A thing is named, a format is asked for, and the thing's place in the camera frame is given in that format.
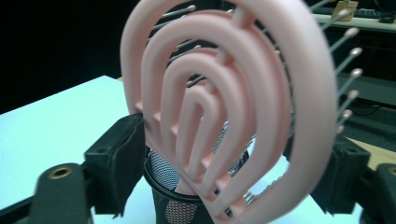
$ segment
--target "metal mesh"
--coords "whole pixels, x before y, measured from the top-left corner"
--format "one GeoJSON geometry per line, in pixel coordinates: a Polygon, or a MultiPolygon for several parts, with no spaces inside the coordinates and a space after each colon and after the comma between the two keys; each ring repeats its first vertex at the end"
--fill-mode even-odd
{"type": "MultiPolygon", "coordinates": [[[[236,162],[230,171],[240,169],[248,154],[236,162]]],[[[145,177],[153,193],[157,224],[213,223],[204,204],[198,196],[175,193],[180,174],[157,153],[148,155],[145,177]]]]}

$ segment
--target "pink hairbrush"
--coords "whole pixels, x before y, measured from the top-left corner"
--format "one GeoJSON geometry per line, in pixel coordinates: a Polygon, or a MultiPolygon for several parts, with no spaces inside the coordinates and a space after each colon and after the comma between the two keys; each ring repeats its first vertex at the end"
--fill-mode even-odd
{"type": "Polygon", "coordinates": [[[146,45],[162,14],[184,2],[142,0],[125,26],[121,69],[130,113],[143,112],[147,145],[182,176],[176,191],[199,195],[216,223],[269,222],[313,189],[332,151],[337,90],[327,42],[300,0],[230,0],[234,14],[191,13],[146,45]],[[255,21],[276,41],[282,60],[255,21]],[[191,39],[219,48],[194,49],[168,65],[176,46],[191,39]],[[191,74],[206,80],[186,89],[191,74]],[[296,110],[290,166],[248,203],[244,195],[276,164],[289,138],[288,76],[296,110]],[[229,168],[254,134],[250,159],[231,177],[229,168]]]}

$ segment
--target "black mesh cup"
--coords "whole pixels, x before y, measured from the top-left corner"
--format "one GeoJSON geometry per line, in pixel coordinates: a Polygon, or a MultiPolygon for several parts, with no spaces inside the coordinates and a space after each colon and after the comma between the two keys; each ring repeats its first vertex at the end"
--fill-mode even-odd
{"type": "MultiPolygon", "coordinates": [[[[230,168],[233,170],[232,175],[236,174],[247,159],[246,153],[230,168]]],[[[144,176],[152,187],[157,224],[213,223],[199,196],[175,192],[180,174],[154,151],[148,154],[144,176]]]]}

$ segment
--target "white table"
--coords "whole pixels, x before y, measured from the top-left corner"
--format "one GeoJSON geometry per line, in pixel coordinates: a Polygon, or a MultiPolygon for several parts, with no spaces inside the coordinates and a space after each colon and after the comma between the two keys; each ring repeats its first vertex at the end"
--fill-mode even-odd
{"type": "MultiPolygon", "coordinates": [[[[50,167],[84,161],[83,153],[118,119],[128,115],[122,83],[99,77],[0,115],[0,209],[35,192],[50,167]]],[[[270,183],[286,169],[282,160],[261,180],[270,183]]],[[[308,196],[273,223],[358,223],[353,215],[324,215],[308,196]]],[[[128,200],[124,217],[94,216],[94,223],[155,223],[151,188],[144,177],[128,200]]]]}

